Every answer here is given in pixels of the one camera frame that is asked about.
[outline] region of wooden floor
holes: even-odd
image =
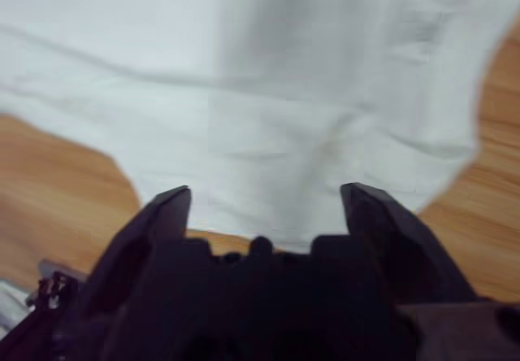
[[[132,217],[130,184],[105,156],[3,116],[0,120],[0,278],[29,289],[37,263],[88,272]],[[520,300],[520,26],[484,84],[483,152],[421,217],[481,293]],[[248,242],[208,237],[217,254]]]

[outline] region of wood grain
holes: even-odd
[[[0,277],[29,289],[37,263],[51,259],[88,272],[136,213],[130,184],[102,154],[0,120]],[[473,286],[520,299],[520,23],[483,84],[482,154],[422,219]],[[209,233],[216,254],[247,251],[248,241]]]

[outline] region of black plastic part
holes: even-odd
[[[429,228],[386,192],[348,184],[341,197],[350,234],[364,238],[395,303],[479,300]]]

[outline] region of floor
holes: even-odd
[[[32,289],[50,259],[88,272],[138,210],[105,156],[0,116],[0,278]],[[520,23],[500,49],[480,111],[482,154],[421,218],[483,295],[520,300]],[[209,233],[216,254],[248,241]]]

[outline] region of white towel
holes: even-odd
[[[420,210],[475,156],[520,0],[0,0],[0,105],[112,156],[191,228],[305,250],[339,186]]]

